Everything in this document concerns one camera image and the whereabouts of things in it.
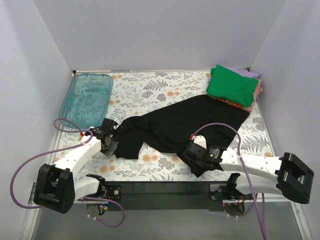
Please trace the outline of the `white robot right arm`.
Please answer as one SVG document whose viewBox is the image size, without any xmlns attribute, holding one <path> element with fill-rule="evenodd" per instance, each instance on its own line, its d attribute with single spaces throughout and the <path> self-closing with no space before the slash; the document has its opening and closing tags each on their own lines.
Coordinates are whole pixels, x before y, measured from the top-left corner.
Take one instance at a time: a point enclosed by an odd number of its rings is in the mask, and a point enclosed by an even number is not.
<svg viewBox="0 0 320 240">
<path fill-rule="evenodd" d="M 299 204 L 310 202 L 315 174 L 293 153 L 286 152 L 282 157 L 238 156 L 233 149 L 206 149 L 191 142 L 183 156 L 205 170 L 231 172 L 224 184 L 212 190 L 216 199 L 233 200 L 264 193 L 281 195 Z"/>
</svg>

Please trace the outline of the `black t-shirt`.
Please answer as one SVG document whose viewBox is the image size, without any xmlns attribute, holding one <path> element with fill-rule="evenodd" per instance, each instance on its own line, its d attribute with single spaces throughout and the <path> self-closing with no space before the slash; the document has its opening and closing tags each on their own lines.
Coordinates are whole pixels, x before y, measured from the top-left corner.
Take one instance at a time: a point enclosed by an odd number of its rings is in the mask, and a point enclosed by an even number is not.
<svg viewBox="0 0 320 240">
<path fill-rule="evenodd" d="M 227 148 L 249 112 L 208 95 L 197 95 L 141 116 L 125 119 L 114 152 L 117 158 L 138 159 L 144 143 L 160 153 L 177 154 L 200 177 L 206 170 L 183 156 L 191 134 L 199 132 L 207 146 Z"/>
</svg>

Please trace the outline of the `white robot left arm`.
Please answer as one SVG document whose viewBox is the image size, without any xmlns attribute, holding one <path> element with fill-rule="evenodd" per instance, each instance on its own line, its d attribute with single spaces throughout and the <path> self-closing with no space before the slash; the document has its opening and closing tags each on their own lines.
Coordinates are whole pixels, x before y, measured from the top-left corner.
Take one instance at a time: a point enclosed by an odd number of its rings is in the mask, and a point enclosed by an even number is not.
<svg viewBox="0 0 320 240">
<path fill-rule="evenodd" d="M 106 118 L 101 126 L 89 128 L 79 147 L 52 165 L 42 165 L 37 175 L 34 203 L 65 214 L 74 201 L 85 197 L 119 201 L 122 191 L 120 185 L 109 185 L 102 176 L 96 174 L 75 178 L 95 154 L 101 152 L 111 156 L 114 153 L 118 145 L 114 138 L 118 127 L 114 120 Z"/>
</svg>

